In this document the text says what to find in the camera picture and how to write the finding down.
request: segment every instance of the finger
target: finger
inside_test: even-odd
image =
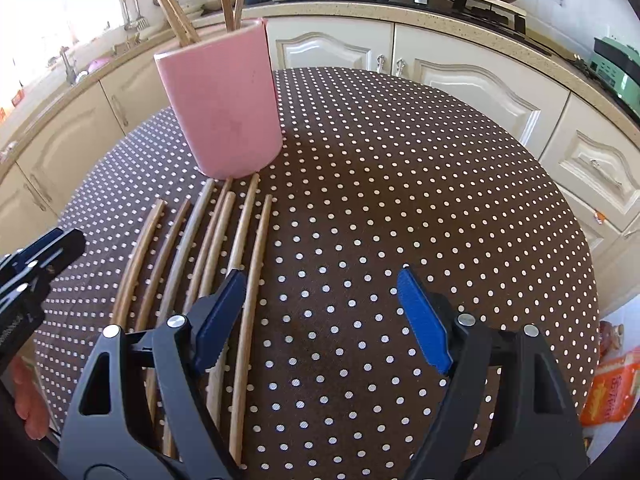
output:
[[[11,370],[11,378],[15,384],[31,382],[31,371],[20,356],[12,359],[9,364],[9,370]]]
[[[17,383],[14,390],[15,412],[22,420],[27,420],[31,411],[31,383]]]
[[[49,412],[47,411],[44,399],[42,397],[40,397],[40,399],[33,399],[33,408],[24,425],[24,431],[33,440],[40,440],[47,434],[48,429]]]

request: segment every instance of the pink cup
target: pink cup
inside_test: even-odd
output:
[[[240,178],[282,147],[266,22],[214,29],[197,44],[156,54],[156,65],[200,171]]]

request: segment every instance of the blue gripper pad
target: blue gripper pad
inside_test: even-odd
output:
[[[398,272],[398,298],[422,355],[439,373],[446,375],[453,364],[447,344],[447,331],[408,267]]]
[[[198,313],[206,315],[198,332],[192,335],[194,355],[191,365],[197,374],[203,374],[216,364],[242,310],[245,293],[245,275],[239,270],[232,270],[215,294],[200,298],[193,304],[188,315],[192,326],[197,323]]]

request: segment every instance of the cabinet handle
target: cabinet handle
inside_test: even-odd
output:
[[[396,77],[402,77],[402,72],[404,72],[405,66],[406,63],[404,62],[404,59],[400,58],[396,61]]]
[[[378,67],[376,68],[376,72],[378,72],[380,74],[385,69],[386,57],[384,57],[382,54],[380,54],[376,58],[376,61],[378,62]]]
[[[111,102],[113,103],[114,111],[116,112],[116,118],[122,123],[122,126],[129,126],[129,121],[127,121],[127,116],[124,113],[124,108],[118,101],[118,98],[114,95],[111,96]]]
[[[40,181],[38,180],[38,178],[35,176],[34,173],[31,173],[31,180],[33,180],[33,183],[36,185],[36,187],[38,188],[38,193],[40,193],[42,195],[42,197],[44,198],[44,200],[46,200],[47,202],[51,203],[53,202],[53,199],[51,198],[51,195],[49,194],[49,191],[47,191],[47,188],[44,187]]]
[[[40,210],[42,211],[46,211],[47,210],[47,206],[45,206],[41,201],[40,201],[40,197],[37,196],[34,192],[33,189],[31,189],[31,186],[29,186],[29,184],[24,184],[24,189],[26,189],[30,195],[31,195],[31,199],[33,200],[33,203],[38,206],[40,208]]]
[[[625,240],[627,240],[627,239],[631,238],[634,234],[636,234],[638,232],[640,232],[640,228],[639,229],[634,229],[633,231],[629,231],[628,233],[623,234],[622,236],[623,236],[623,238]]]
[[[620,182],[619,180],[615,179],[609,173],[607,173],[605,170],[603,170],[601,165],[600,165],[600,163],[595,158],[592,158],[589,162],[591,163],[591,166],[599,174],[601,174],[604,177],[605,180],[607,180],[609,183],[613,184],[617,188],[621,188],[622,187],[622,182]]]

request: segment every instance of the cabinet door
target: cabinet door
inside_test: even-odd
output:
[[[600,317],[640,294],[640,216],[593,264]]]
[[[270,18],[274,70],[342,66],[389,73],[393,24],[352,18]]]
[[[569,98],[540,164],[621,231],[640,212],[640,150],[579,97]]]
[[[17,163],[60,214],[88,171],[122,138],[102,87],[95,84],[44,126]]]
[[[0,254],[12,253],[55,227],[58,218],[14,165],[0,183]]]
[[[438,88],[503,127],[538,158],[569,92],[548,77],[482,46],[396,25],[394,75]]]
[[[558,189],[569,204],[578,224],[580,224],[584,237],[589,244],[592,261],[597,261],[620,238],[622,233],[613,227],[607,219],[599,217],[595,209],[585,204],[573,193],[561,186],[558,186]]]
[[[104,93],[120,123],[128,134],[142,121],[169,106],[154,54],[166,46],[143,52],[100,80]]]

